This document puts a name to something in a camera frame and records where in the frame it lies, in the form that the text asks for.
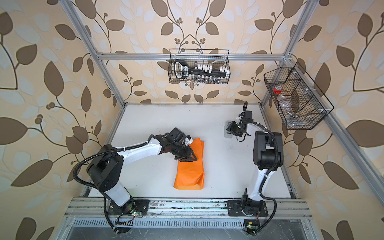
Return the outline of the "orange wrapping paper sheet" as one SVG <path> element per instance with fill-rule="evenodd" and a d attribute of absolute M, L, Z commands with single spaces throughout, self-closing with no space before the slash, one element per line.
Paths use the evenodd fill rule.
<path fill-rule="evenodd" d="M 204 142 L 194 139 L 191 148 L 197 157 L 194 162 L 179 162 L 174 188 L 177 190 L 199 191 L 204 188 L 205 171 L 203 163 Z"/>

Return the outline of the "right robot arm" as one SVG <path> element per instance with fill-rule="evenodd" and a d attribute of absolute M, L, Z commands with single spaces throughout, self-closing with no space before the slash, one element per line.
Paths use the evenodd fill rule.
<path fill-rule="evenodd" d="M 252 111 L 243 110 L 236 121 L 231 122 L 227 131 L 238 137 L 253 137 L 253 162 L 255 174 L 250 185 L 245 189 L 241 199 L 227 201 L 226 206 L 230 217 L 267 217 L 266 201 L 276 200 L 265 195 L 272 175 L 284 163 L 283 139 L 279 133 L 274 133 L 253 119 Z"/>

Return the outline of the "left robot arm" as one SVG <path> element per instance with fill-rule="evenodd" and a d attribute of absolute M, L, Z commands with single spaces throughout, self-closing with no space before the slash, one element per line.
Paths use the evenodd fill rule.
<path fill-rule="evenodd" d="M 164 135 L 150 135 L 144 143 L 115 148 L 105 145 L 96 154 L 87 173 L 97 189 L 123 214 L 135 210 L 135 201 L 120 182 L 122 169 L 147 157 L 171 153 L 176 161 L 194 162 L 198 158 L 191 148 L 193 139 L 178 128 Z"/>

